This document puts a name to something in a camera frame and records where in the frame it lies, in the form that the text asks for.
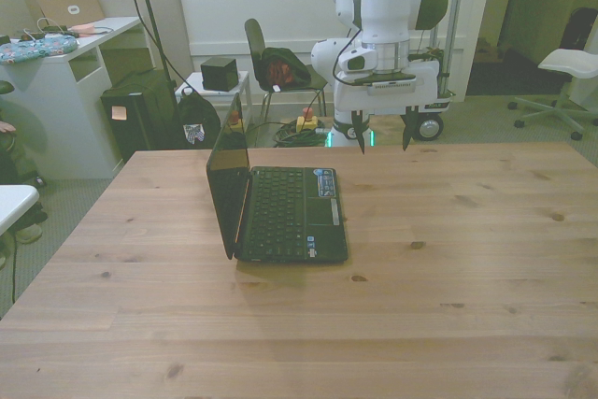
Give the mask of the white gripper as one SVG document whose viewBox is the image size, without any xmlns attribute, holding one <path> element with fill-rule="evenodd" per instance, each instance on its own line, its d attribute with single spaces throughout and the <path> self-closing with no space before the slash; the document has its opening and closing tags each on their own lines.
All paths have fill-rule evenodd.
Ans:
<svg viewBox="0 0 598 399">
<path fill-rule="evenodd" d="M 335 109 L 351 112 L 355 137 L 364 153 L 363 134 L 368 129 L 363 110 L 374 114 L 403 114 L 405 125 L 402 147 L 406 150 L 417 130 L 419 108 L 437 99 L 438 61 L 412 62 L 401 73 L 386 74 L 386 79 L 367 80 L 357 84 L 363 74 L 347 75 L 340 72 L 341 81 L 335 82 Z"/>
</svg>

